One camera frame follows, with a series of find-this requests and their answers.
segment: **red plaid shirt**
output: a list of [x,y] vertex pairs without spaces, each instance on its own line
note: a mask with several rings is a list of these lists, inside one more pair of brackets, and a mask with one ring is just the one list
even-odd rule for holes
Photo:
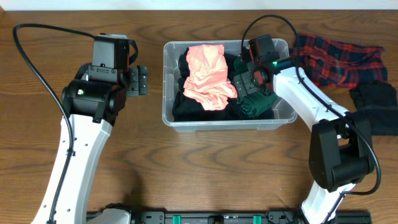
[[[300,66],[317,86],[354,88],[359,83],[387,81],[381,60],[383,47],[346,44],[310,34],[300,34]],[[297,49],[290,49],[296,58]]]

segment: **black bracket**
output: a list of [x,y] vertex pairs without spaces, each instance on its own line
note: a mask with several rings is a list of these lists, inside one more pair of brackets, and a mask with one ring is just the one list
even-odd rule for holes
[[[129,44],[136,51],[129,57]],[[68,115],[93,117],[93,122],[107,121],[112,126],[128,96],[146,95],[147,68],[130,68],[138,54],[137,45],[125,35],[97,35],[93,62],[79,68],[75,79],[62,91]]]
[[[346,118],[361,130],[372,147],[371,129],[367,118],[359,112]],[[348,144],[339,146],[338,135],[349,139]],[[321,121],[312,126],[309,165],[317,184],[334,192],[349,183],[360,183],[365,175],[374,170],[374,161],[365,143],[346,124],[336,119]]]
[[248,65],[251,85],[265,86],[270,91],[273,90],[274,75],[283,69],[295,66],[291,57],[279,57],[269,34],[249,40],[249,50],[244,49],[242,58]]

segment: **black cloth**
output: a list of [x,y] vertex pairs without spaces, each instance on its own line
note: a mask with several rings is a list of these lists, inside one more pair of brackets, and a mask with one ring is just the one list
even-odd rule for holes
[[373,136],[398,135],[397,91],[388,83],[359,84],[349,91],[358,111],[368,117]]
[[[220,111],[206,111],[202,105],[194,99],[186,97],[184,92],[184,83],[189,77],[190,71],[187,62],[187,49],[182,54],[178,61],[181,78],[178,79],[179,92],[175,97],[173,104],[174,121],[234,121],[234,120],[247,120],[247,119],[274,119],[274,112],[269,109],[257,118],[250,118],[245,115],[241,109],[239,100],[237,98],[228,98],[228,105]],[[235,76],[234,60],[237,58],[235,55],[224,54],[226,64],[228,66],[228,79],[232,80]]]

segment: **wooden table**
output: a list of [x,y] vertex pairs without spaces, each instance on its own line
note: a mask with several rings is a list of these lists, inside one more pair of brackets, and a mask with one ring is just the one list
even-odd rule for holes
[[[37,22],[98,34],[126,34],[148,66],[149,94],[129,98],[99,160],[88,204],[111,202],[137,210],[267,210],[297,208],[312,185],[308,169],[310,131],[298,118],[273,131],[230,130],[176,133],[162,122],[163,46],[172,40],[240,39],[263,14],[290,19],[299,32],[386,48],[382,59],[398,88],[397,11],[108,11],[3,12],[0,14],[0,222],[30,223],[43,199],[58,148],[61,114],[27,67],[12,28]],[[278,20],[256,24],[248,39],[272,34],[292,45]],[[90,62],[92,40],[45,29],[22,29],[22,44],[52,88],[61,94],[80,64]],[[323,89],[355,110],[348,89]],[[398,221],[398,138],[373,137],[383,179],[371,196],[347,196],[340,209],[369,210],[375,223]],[[369,175],[356,190],[370,189]]]

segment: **plastic storage bin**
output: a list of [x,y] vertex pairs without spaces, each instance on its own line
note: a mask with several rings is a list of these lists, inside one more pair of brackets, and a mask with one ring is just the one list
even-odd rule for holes
[[[281,58],[289,55],[288,46],[283,39],[272,40],[276,51]],[[239,55],[241,53],[240,40],[219,40],[219,41],[173,41],[164,45],[163,49],[163,105],[162,119],[167,126],[173,127],[178,132],[214,129],[277,129],[283,124],[292,123],[297,118],[297,113],[282,98],[279,98],[272,105],[275,119],[264,120],[241,120],[241,121],[191,121],[174,122],[172,109],[175,95],[178,93],[178,79],[181,78],[178,69],[178,58],[185,52],[187,47],[201,44],[224,45],[225,53]]]

